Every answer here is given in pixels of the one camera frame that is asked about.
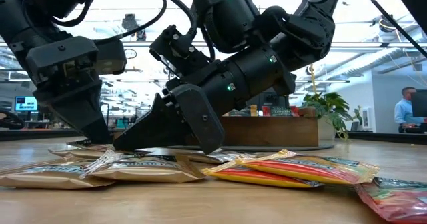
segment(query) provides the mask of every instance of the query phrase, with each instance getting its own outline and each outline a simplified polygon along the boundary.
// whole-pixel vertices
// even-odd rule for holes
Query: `screen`
[[[417,90],[412,94],[411,103],[414,117],[427,117],[427,91]]]
[[[16,97],[15,111],[36,111],[37,100],[35,97]]]

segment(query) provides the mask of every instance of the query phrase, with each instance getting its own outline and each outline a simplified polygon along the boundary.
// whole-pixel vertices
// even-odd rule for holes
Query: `wooden table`
[[[64,142],[72,140],[76,138],[0,142],[0,168],[53,159],[47,149],[66,149]],[[376,164],[382,177],[427,181],[427,146],[353,141],[306,153]],[[214,179],[88,191],[0,187],[0,216],[4,224],[385,223],[350,187],[302,191]]]

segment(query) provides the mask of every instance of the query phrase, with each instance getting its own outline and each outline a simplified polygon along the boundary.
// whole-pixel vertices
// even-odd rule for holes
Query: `blue shirt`
[[[394,107],[394,121],[397,124],[402,123],[423,123],[423,117],[414,117],[412,115],[412,103],[406,99],[400,100]]]

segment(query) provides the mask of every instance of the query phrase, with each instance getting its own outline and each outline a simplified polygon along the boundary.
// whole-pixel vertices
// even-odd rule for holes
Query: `office background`
[[[182,0],[188,6],[192,0]],[[301,0],[253,0],[262,12],[271,5],[279,5],[292,13]],[[411,36],[425,47],[425,33],[414,22],[401,0],[378,0]],[[95,0],[86,20],[72,29],[73,35],[92,39],[110,37],[124,32],[121,26],[125,14],[135,14],[139,23],[145,23],[157,14],[161,0]],[[78,7],[69,17],[79,15]],[[369,0],[340,0],[334,13],[336,32],[333,47],[326,58],[314,63],[316,87],[327,93],[337,91],[350,109],[361,106],[368,115],[364,130],[377,133],[397,133],[394,106],[401,99],[403,87],[427,89],[425,58],[407,43],[405,38],[382,22],[380,12]],[[182,10],[171,1],[165,15],[145,30],[146,40],[135,37],[124,39],[129,63],[123,75],[105,75],[101,93],[104,114],[111,116],[143,115],[151,107],[153,96],[160,92],[170,78],[165,67],[149,53],[148,46],[168,25],[177,25],[185,31],[189,21]],[[201,35],[195,46],[207,52]],[[229,55],[217,53],[218,59]],[[312,93],[311,77],[307,69],[294,72],[297,91],[290,96],[290,105],[300,106],[302,98]],[[0,108],[14,110],[16,96],[28,96],[35,90],[25,72],[4,43],[0,43]]]

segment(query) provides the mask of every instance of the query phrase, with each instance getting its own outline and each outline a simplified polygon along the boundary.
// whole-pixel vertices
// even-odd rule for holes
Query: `chip bag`
[[[57,155],[59,157],[73,156],[73,157],[80,157],[80,158],[87,158],[87,159],[97,159],[97,158],[100,158],[105,153],[104,151],[96,151],[96,150],[90,150],[90,149],[74,149],[74,150],[60,150],[60,151],[48,150],[48,151],[51,154]],[[147,153],[149,152],[138,151],[133,153],[132,155],[141,156]]]
[[[91,140],[89,139],[84,139],[81,141],[69,141],[67,142],[67,145],[76,147],[78,149],[86,149],[92,151],[106,152],[108,150],[115,150],[113,144],[92,144]]]
[[[300,155],[288,150],[260,158],[242,157],[236,161],[258,171],[334,184],[371,182],[379,171],[378,167],[359,161]]]
[[[91,163],[87,159],[68,157],[52,161],[34,163],[0,171],[0,186],[41,189],[83,189],[101,187],[115,181],[87,177],[83,167]]]
[[[222,164],[226,163],[228,161],[233,161],[236,159],[239,155],[247,155],[250,157],[259,157],[261,156],[260,153],[243,153],[243,152],[236,152],[236,151],[214,151],[213,153],[210,153],[206,155],[203,151],[197,151],[194,153],[186,154],[190,161],[197,161],[200,163],[208,163],[208,164]]]
[[[256,171],[238,165],[235,161],[230,161],[214,168],[206,168],[203,170],[203,173],[211,177],[217,177],[228,181],[269,185],[274,187],[310,188],[322,185],[315,181],[304,181],[296,178]]]
[[[376,177],[355,188],[365,204],[391,223],[427,223],[427,183]]]
[[[89,174],[92,177],[151,183],[185,183],[205,177],[183,155],[127,158]]]

